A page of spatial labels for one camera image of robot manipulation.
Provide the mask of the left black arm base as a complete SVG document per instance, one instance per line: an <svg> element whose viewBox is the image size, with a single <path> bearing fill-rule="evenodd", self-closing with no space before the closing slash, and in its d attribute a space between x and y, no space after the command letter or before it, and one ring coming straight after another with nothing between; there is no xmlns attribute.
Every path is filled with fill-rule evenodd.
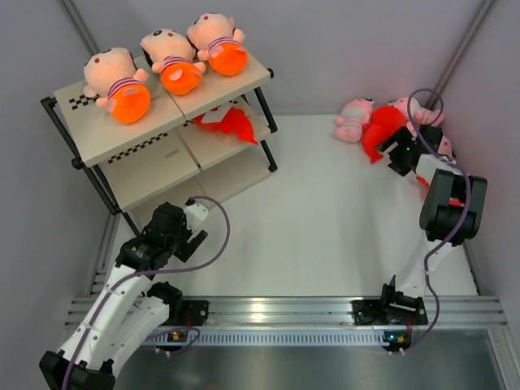
<svg viewBox="0 0 520 390"><path fill-rule="evenodd" d="M184 300L176 324L185 327L204 325L209 316L209 305L206 300Z"/></svg>

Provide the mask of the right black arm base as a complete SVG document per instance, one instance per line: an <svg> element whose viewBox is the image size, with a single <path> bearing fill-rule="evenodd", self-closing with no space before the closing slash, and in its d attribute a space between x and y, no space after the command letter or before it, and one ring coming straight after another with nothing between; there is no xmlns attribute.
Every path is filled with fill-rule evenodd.
<svg viewBox="0 0 520 390"><path fill-rule="evenodd" d="M358 326L369 325L427 325L428 317L422 298L409 303L383 303L380 299L352 302L353 320Z"/></svg>

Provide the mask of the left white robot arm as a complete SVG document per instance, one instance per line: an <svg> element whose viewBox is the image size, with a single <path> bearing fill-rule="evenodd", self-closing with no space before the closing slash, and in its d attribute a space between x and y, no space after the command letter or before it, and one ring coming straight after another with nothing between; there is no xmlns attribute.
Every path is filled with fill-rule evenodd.
<svg viewBox="0 0 520 390"><path fill-rule="evenodd" d="M186 262L206 239L200 228L209 211L189 201L165 202L119 251L97 300L56 352L39 367L51 389L112 389L124 363L157 327L183 317L183 293L154 277L171 257Z"/></svg>

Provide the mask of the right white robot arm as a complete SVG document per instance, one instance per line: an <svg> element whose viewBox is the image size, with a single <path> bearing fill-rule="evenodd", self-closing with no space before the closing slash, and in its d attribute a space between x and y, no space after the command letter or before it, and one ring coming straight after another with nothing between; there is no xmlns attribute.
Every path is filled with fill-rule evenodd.
<svg viewBox="0 0 520 390"><path fill-rule="evenodd" d="M419 215L427 253L414 265L409 280L422 282L418 288L431 291L431 274L447 253L479 230L488 181L470 175L455 160L440 152L444 134L440 128L422 125L417 136L405 127L376 146L388 152L388 166L401 176L410 172L427 187Z"/></svg>

